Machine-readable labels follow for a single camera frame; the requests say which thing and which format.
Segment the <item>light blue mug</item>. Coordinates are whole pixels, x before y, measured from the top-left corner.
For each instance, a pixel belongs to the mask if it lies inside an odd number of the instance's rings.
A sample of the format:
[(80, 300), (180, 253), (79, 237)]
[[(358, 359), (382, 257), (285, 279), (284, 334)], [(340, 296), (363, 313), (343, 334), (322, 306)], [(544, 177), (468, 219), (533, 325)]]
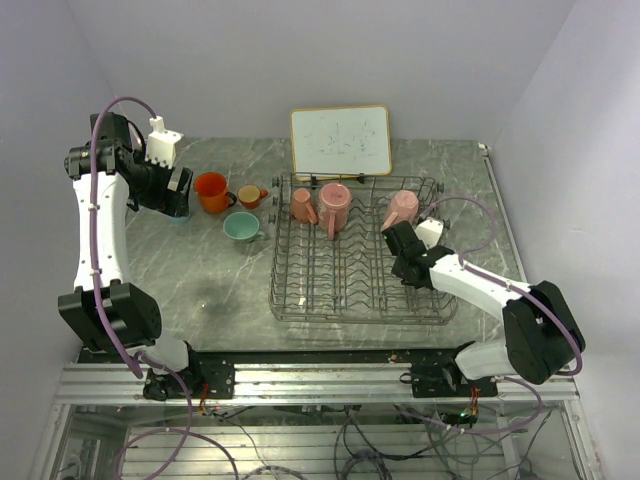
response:
[(184, 225), (189, 221), (189, 219), (190, 219), (189, 215), (179, 216), (179, 217), (170, 217), (169, 222), (172, 225)]

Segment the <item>pink faceted mug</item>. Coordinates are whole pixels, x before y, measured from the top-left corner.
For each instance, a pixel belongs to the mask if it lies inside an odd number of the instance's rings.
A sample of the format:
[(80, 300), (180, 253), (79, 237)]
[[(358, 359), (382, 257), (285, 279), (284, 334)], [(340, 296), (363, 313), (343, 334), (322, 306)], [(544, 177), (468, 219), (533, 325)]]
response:
[(414, 192), (400, 190), (391, 199), (385, 211), (381, 229), (386, 230), (402, 221), (412, 224), (417, 216), (419, 206), (419, 199)]

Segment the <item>large orange mug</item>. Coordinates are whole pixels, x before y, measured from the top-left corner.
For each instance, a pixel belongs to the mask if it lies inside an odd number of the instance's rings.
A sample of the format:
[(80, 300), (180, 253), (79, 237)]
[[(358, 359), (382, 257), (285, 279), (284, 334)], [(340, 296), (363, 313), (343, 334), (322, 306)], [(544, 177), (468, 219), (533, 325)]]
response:
[(220, 173), (199, 175), (194, 190), (202, 208), (210, 214), (222, 213), (237, 203), (236, 195), (229, 190), (226, 178)]

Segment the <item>small orange cup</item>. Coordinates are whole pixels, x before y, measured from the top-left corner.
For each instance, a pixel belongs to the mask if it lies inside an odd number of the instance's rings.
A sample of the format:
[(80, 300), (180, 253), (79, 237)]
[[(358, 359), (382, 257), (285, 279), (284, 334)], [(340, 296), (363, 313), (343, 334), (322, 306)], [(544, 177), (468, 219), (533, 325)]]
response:
[(243, 185), (237, 192), (238, 201), (248, 210), (256, 209), (268, 195), (266, 189), (254, 184)]

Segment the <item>mint green cup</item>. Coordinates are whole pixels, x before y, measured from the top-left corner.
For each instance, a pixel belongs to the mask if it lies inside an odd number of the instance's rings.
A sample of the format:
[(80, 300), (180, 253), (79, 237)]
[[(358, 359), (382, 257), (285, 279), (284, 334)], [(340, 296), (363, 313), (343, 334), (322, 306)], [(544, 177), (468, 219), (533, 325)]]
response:
[(248, 212), (230, 214), (223, 222), (223, 232), (233, 241), (240, 243), (251, 243), (266, 238), (259, 219)]

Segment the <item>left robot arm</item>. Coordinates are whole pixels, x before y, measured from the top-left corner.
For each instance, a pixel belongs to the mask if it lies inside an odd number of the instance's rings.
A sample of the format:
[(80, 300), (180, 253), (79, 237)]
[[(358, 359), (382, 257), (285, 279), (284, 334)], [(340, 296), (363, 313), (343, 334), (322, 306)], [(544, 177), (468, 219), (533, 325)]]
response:
[(59, 314), (86, 350), (118, 356), (143, 379), (144, 398), (192, 397), (205, 384), (197, 354), (164, 331), (158, 302), (131, 280), (126, 246), (129, 211), (189, 216), (193, 173), (185, 168), (172, 178), (182, 136), (153, 116), (147, 139), (135, 146), (138, 128), (125, 116), (108, 112), (90, 121), (91, 139), (64, 160), (80, 240), (73, 290), (59, 296)]

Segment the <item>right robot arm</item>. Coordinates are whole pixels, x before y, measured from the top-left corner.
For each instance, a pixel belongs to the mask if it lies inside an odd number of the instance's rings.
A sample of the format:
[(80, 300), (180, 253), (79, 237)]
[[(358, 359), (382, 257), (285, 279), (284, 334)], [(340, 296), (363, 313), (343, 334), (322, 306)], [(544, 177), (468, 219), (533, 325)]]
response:
[(405, 286), (464, 300), (503, 322), (504, 338), (458, 348), (440, 373), (442, 387), (459, 396), (476, 380), (517, 375), (541, 385), (583, 366), (586, 342), (557, 285), (509, 280), (477, 267), (453, 250), (427, 248), (407, 221), (382, 231), (394, 257), (392, 274)]

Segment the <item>dusty pink mug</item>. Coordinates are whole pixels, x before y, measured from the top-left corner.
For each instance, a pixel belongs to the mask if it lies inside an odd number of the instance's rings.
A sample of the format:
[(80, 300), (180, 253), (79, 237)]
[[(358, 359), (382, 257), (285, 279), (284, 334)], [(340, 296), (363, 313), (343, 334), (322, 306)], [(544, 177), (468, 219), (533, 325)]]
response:
[(318, 224), (333, 241), (348, 221), (352, 194), (348, 187), (340, 183), (324, 185), (318, 196)]

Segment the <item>salmon pink mug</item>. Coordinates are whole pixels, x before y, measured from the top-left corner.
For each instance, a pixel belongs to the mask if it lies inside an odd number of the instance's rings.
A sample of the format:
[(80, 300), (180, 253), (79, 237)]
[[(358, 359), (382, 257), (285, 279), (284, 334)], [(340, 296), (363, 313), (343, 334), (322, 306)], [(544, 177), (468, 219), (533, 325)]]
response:
[(300, 223), (317, 224), (318, 216), (313, 206), (312, 195), (306, 188), (296, 189), (291, 198), (292, 217)]

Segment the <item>white whiteboard with wooden frame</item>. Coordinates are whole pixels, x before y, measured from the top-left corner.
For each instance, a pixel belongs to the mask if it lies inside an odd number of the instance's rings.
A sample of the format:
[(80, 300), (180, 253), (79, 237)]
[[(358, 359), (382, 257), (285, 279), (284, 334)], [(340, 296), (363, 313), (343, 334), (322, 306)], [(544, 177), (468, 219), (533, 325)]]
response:
[(389, 112), (384, 105), (296, 109), (290, 113), (293, 170), (313, 177), (385, 176), (392, 171)]

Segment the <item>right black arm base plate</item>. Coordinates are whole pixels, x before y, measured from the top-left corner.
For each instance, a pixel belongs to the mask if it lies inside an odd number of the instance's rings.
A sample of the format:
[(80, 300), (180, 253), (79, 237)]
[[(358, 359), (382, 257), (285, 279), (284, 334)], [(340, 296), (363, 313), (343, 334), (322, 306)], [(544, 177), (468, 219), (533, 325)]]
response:
[(489, 377), (469, 380), (454, 362), (456, 355), (472, 344), (474, 341), (456, 348), (408, 350), (400, 360), (411, 366), (401, 374), (399, 381), (411, 387), (414, 398), (463, 398), (471, 397), (473, 392), (481, 398), (496, 397), (498, 388)]

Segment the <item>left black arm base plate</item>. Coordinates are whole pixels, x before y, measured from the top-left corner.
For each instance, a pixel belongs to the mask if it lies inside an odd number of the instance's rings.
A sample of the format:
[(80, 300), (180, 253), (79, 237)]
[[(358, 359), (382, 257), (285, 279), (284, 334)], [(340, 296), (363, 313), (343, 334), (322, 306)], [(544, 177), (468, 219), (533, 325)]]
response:
[[(176, 372), (192, 398), (231, 399), (235, 388), (235, 366), (226, 359), (210, 354), (197, 353), (188, 347), (189, 364)], [(143, 398), (154, 401), (183, 399), (184, 389), (178, 380), (165, 371), (157, 373), (149, 368), (142, 391)]]

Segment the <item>aluminium frame rail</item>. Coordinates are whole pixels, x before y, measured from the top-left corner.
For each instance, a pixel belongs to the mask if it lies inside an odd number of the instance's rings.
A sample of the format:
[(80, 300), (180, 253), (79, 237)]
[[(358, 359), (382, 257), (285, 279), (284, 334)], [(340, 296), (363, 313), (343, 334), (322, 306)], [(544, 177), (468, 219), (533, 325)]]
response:
[[(400, 381), (408, 364), (238, 364), (222, 388), (212, 387), (205, 398), (214, 405), (331, 405), (428, 404), (436, 401), (469, 404), (471, 394), (424, 392)], [(143, 397), (145, 381), (123, 365), (70, 364), (63, 370), (54, 402), (58, 405), (152, 405)]]

